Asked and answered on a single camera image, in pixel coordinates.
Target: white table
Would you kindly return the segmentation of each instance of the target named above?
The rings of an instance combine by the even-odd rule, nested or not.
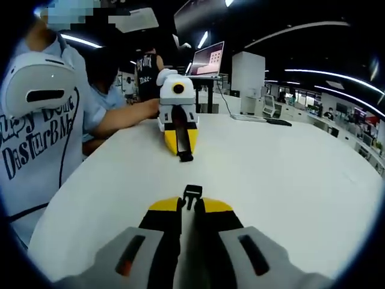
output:
[[[332,278],[364,242],[382,196],[368,162],[309,124],[201,114],[194,161],[180,163],[148,120],[116,133],[74,172],[40,219],[29,255],[53,281],[81,273],[152,203],[181,196],[187,184],[231,204],[244,226],[285,247],[299,268]]]

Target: vr headset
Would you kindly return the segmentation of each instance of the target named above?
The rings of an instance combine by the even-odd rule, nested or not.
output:
[[[7,119],[18,119],[42,108],[58,108],[76,85],[75,70],[62,58],[41,52],[17,56],[3,80],[1,109]]]

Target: white robot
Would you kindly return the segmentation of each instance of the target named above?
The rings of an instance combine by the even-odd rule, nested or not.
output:
[[[176,70],[163,69],[156,84],[162,86],[158,125],[166,145],[181,161],[192,161],[199,125],[193,82]]]

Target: window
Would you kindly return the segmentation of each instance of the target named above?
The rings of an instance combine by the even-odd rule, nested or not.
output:
[[[279,87],[279,92],[285,92],[285,98],[290,99],[292,97],[292,94],[290,94],[290,88],[289,87]],[[315,102],[320,101],[321,96],[317,95],[314,92],[308,92],[305,90],[295,90],[295,102],[298,102],[299,104],[304,105],[305,107],[308,107],[309,105],[314,105]]]

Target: robot camera eye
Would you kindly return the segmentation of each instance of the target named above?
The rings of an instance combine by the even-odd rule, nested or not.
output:
[[[185,87],[182,84],[175,84],[173,86],[173,92],[177,95],[181,94],[185,90]]]

